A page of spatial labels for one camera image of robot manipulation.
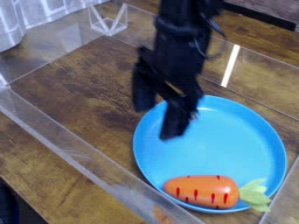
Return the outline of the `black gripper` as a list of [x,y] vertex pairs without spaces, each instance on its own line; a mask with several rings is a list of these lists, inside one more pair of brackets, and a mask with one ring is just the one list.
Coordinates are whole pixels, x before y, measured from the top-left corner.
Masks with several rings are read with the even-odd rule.
[[[210,28],[205,17],[186,14],[160,15],[153,21],[156,29],[153,49],[137,49],[137,62],[132,72],[132,103],[136,112],[154,106],[154,95],[166,102],[160,139],[169,140],[184,134],[197,114],[202,97],[196,76],[201,72],[210,41]],[[173,85],[184,95],[174,93]]]

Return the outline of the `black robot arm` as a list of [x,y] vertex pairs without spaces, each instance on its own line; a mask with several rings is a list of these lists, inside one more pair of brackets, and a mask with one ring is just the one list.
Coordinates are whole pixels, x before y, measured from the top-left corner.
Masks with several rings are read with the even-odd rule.
[[134,111],[154,106],[154,97],[166,101],[160,138],[180,136],[197,113],[202,97],[196,81],[206,54],[210,34],[221,32],[213,17],[221,12],[224,0],[161,0],[153,20],[153,47],[137,48],[132,72],[132,103]]

